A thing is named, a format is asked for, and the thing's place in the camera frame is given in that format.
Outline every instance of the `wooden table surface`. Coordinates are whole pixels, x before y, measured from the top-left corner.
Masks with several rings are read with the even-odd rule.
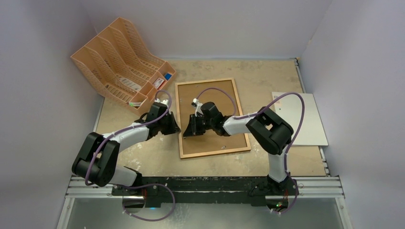
[[[243,114],[258,111],[271,100],[271,92],[302,92],[293,61],[169,61],[178,75],[175,82],[234,78]],[[167,89],[174,97],[174,83]],[[171,111],[176,115],[176,103]],[[106,99],[97,133],[109,133],[130,125],[138,116]],[[267,152],[249,135],[250,152],[180,159],[177,135],[158,134],[118,156],[118,164],[138,170],[144,176],[265,176]],[[288,168],[293,176],[325,176],[317,146],[295,146]]]

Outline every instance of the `white wall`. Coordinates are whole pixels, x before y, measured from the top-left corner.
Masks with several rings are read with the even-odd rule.
[[[334,0],[302,55],[355,228],[405,225],[405,1]]]
[[[82,0],[98,32],[131,20],[161,58],[300,56],[331,0]]]
[[[95,35],[78,0],[0,2],[1,228],[55,228],[98,96],[69,56]]]

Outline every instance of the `blue object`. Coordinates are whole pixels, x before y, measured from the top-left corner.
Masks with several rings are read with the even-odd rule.
[[[169,79],[170,79],[170,77],[171,77],[171,74],[166,73],[166,75],[165,75],[165,79],[166,79],[166,80],[169,80]]]

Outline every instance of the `glass panel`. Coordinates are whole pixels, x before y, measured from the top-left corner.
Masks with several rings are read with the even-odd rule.
[[[145,222],[122,214],[121,201],[119,198],[77,198],[67,228],[343,228],[333,198],[298,199],[293,209],[281,217],[270,214],[267,207],[248,204],[176,204],[174,213],[159,222]],[[171,204],[162,204],[161,208],[144,208],[136,214],[157,219],[170,208]]]

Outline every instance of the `plastic desk organizer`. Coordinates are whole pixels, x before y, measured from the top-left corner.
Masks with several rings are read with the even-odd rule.
[[[146,113],[155,93],[176,76],[168,62],[149,52],[135,26],[124,18],[116,19],[71,58],[100,95],[137,115]]]

